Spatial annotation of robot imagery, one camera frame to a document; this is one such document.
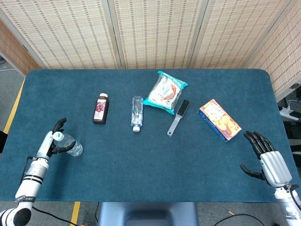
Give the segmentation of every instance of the bottle label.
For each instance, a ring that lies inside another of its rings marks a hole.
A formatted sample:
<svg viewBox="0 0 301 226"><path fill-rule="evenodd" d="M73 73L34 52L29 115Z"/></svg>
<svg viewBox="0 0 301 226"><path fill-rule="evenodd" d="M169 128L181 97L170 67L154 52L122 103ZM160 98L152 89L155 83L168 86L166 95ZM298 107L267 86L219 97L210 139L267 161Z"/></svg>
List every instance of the bottle label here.
<svg viewBox="0 0 301 226"><path fill-rule="evenodd" d="M105 104L106 104L106 100L103 100L103 99L97 100L94 119L97 119L97 120L103 119Z"/></svg>

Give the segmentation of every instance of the brush handle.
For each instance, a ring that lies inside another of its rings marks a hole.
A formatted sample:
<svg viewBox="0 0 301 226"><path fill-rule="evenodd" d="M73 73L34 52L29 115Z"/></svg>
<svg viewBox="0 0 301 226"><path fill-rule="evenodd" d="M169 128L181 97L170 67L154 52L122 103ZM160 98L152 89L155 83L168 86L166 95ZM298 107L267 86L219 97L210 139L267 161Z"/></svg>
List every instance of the brush handle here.
<svg viewBox="0 0 301 226"><path fill-rule="evenodd" d="M171 126L170 126L170 128L169 128L169 130L168 130L168 132L167 132L167 135L172 136L172 134L174 133L174 129L177 127L177 125L178 125L180 119L181 119L181 118L178 117L178 116L175 117L175 119L174 119L174 121L173 121L173 124L171 124Z"/></svg>

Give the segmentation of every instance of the brush bristles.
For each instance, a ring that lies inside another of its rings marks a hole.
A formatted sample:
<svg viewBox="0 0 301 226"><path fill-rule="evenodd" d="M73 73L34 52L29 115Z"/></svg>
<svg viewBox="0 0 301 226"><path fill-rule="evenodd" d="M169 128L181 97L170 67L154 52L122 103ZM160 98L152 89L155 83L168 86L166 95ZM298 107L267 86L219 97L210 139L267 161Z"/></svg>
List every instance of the brush bristles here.
<svg viewBox="0 0 301 226"><path fill-rule="evenodd" d="M189 101L188 100L184 100L183 103L181 104L179 110L177 111L177 115L179 116L184 116L187 108L189 106Z"/></svg>

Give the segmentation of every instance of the blue chair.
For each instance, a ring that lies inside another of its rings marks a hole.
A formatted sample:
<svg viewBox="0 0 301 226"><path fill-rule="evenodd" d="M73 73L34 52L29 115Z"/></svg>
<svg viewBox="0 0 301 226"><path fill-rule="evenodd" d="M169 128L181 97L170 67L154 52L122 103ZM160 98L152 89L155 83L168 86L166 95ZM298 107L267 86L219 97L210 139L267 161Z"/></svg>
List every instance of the blue chair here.
<svg viewBox="0 0 301 226"><path fill-rule="evenodd" d="M103 202L99 226L198 226L195 202Z"/></svg>

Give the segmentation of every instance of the robotic hand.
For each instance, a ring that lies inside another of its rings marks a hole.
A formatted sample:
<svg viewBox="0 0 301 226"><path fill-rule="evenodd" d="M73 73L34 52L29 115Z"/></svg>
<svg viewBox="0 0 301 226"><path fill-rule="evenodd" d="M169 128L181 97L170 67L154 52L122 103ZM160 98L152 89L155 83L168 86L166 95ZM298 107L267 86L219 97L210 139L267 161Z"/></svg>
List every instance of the robotic hand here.
<svg viewBox="0 0 301 226"><path fill-rule="evenodd" d="M257 132L246 131L244 136L249 140L259 162L262 173L252 172L245 165L240 167L247 175L265 180L276 189L274 196L277 199L283 215L289 226L301 225L301 201L295 191L298 185L289 184L292 175L280 152L275 151L271 142Z"/></svg>
<svg viewBox="0 0 301 226"><path fill-rule="evenodd" d="M15 196L18 206L0 213L0 226L25 226L28 224L32 215L32 205L49 167L49 158L53 154L67 152L75 145L74 141L68 147L56 148L53 143L53 134L57 131L63 132L61 128L66 121L66 118L59 120L53 130L46 134L37 156L32 157L33 161L28 171L25 175L23 172L23 178Z"/></svg>

